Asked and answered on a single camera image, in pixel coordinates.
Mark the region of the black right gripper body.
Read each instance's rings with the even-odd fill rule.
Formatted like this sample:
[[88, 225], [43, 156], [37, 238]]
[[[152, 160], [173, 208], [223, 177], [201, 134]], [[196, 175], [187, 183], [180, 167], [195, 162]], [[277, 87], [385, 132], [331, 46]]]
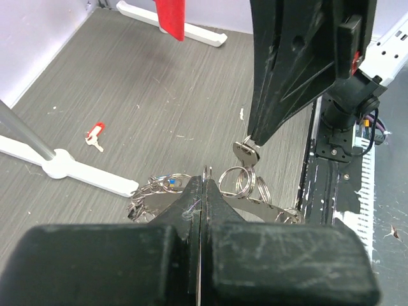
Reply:
[[376, 0], [332, 1], [337, 78], [348, 79], [362, 64], [372, 37]]

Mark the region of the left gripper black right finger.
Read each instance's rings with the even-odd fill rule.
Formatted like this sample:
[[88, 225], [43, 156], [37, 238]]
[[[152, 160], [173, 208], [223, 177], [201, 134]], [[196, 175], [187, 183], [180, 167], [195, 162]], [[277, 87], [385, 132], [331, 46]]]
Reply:
[[203, 183], [203, 305], [377, 305], [366, 250], [346, 226], [247, 222]]

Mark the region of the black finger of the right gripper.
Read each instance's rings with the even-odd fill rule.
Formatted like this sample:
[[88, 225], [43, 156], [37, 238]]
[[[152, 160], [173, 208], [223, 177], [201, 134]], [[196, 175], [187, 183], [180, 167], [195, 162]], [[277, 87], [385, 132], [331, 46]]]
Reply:
[[287, 103], [281, 93], [283, 59], [279, 51], [284, 28], [285, 1], [251, 1], [254, 78], [247, 134], [269, 140], [286, 120]]
[[[287, 103], [283, 123], [332, 86], [336, 79], [332, 1], [285, 2], [279, 49], [284, 79], [281, 93]], [[267, 141], [254, 140], [259, 146]]]

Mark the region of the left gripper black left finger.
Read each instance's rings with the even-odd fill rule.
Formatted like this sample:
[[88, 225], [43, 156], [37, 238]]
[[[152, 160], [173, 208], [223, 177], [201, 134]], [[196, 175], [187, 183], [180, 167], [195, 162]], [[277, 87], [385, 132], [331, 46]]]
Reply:
[[1, 275], [2, 305], [195, 305], [197, 246], [182, 213], [200, 177], [147, 224], [48, 224], [26, 231]]

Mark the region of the metal disc with keyrings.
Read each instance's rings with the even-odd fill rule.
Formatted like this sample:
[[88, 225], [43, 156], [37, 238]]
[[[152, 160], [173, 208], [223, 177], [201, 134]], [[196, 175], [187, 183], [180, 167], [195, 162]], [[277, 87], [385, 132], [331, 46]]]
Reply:
[[[238, 170], [239, 176], [235, 183], [234, 191], [222, 189], [226, 176]], [[150, 177], [147, 183], [131, 193], [131, 204], [128, 206], [127, 218], [133, 222], [150, 222], [158, 215], [158, 210], [149, 209], [146, 199], [153, 195], [180, 194], [185, 188], [184, 180], [189, 180], [190, 175], [174, 173]], [[218, 181], [221, 195], [228, 200], [244, 200], [253, 205], [263, 205], [273, 212], [273, 222], [283, 224], [302, 224], [300, 212], [295, 207], [279, 208], [272, 204], [272, 196], [262, 177], [257, 176], [252, 166], [233, 166], [227, 169]]]

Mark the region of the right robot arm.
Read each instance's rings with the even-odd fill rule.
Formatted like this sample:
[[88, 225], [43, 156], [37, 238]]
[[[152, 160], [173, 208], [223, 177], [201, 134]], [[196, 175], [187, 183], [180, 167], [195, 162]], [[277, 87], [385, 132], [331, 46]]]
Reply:
[[259, 146], [316, 98], [348, 130], [378, 107], [387, 50], [372, 45], [375, 1], [252, 1], [254, 90], [247, 134]]

